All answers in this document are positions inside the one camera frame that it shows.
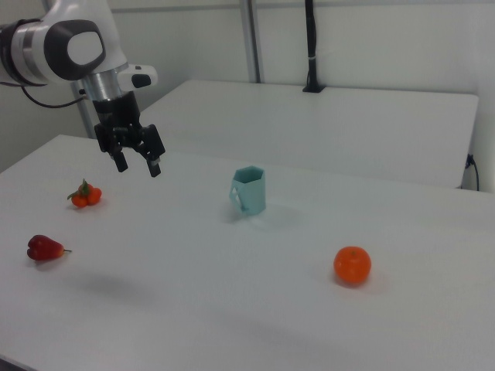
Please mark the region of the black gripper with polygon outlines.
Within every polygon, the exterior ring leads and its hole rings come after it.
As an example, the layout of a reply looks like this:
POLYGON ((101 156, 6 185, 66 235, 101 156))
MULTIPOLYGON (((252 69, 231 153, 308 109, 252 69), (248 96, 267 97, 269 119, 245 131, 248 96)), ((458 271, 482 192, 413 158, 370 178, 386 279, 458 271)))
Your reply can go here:
POLYGON ((123 148, 132 148, 143 156, 152 178, 161 174, 160 157, 165 146, 154 124, 143 126, 141 112, 133 93, 113 100, 94 101, 100 122, 94 127, 98 144, 114 160, 119 172, 128 169, 123 148))

